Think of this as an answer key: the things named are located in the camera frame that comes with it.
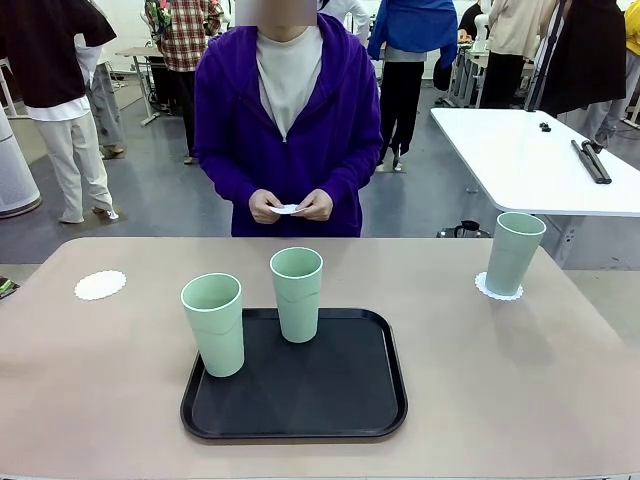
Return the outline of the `person's right hand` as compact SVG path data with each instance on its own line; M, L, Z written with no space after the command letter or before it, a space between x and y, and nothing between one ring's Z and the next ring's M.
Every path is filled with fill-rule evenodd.
M250 213L258 224L270 225L277 222L280 215L274 212L272 208L281 208L282 203L270 191L259 189L256 190L249 199Z

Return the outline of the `person's left hand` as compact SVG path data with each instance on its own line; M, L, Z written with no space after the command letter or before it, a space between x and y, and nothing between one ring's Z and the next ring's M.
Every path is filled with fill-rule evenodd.
M311 221L324 222L330 218L333 200L321 189L312 191L299 205L297 215Z

